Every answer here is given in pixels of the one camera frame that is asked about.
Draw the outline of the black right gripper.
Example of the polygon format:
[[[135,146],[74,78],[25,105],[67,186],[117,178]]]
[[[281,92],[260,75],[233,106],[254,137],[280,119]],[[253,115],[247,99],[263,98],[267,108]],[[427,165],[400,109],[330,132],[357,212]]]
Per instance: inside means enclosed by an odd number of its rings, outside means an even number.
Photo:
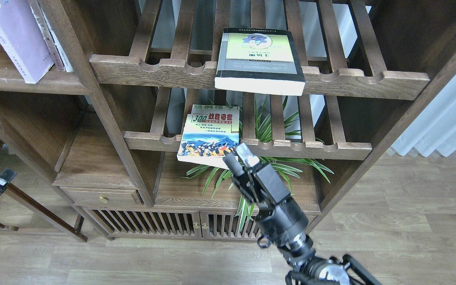
[[[223,157],[223,162],[232,172],[233,181],[249,203],[257,204],[255,218],[262,236],[280,248],[301,248],[306,244],[305,228],[308,219],[282,182],[273,166],[260,163],[246,143],[241,143],[235,152]]]

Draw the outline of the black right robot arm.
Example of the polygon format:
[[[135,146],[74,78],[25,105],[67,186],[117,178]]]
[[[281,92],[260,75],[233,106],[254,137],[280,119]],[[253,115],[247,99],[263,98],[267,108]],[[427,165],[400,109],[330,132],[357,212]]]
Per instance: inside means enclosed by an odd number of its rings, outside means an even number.
[[[261,163],[246,144],[238,145],[223,161],[232,172],[234,184],[249,203],[258,205],[255,222],[261,237],[274,244],[292,268],[288,285],[378,285],[378,280],[350,255],[342,261],[315,254],[313,240],[306,234],[308,219],[291,197],[289,189],[268,163]]]

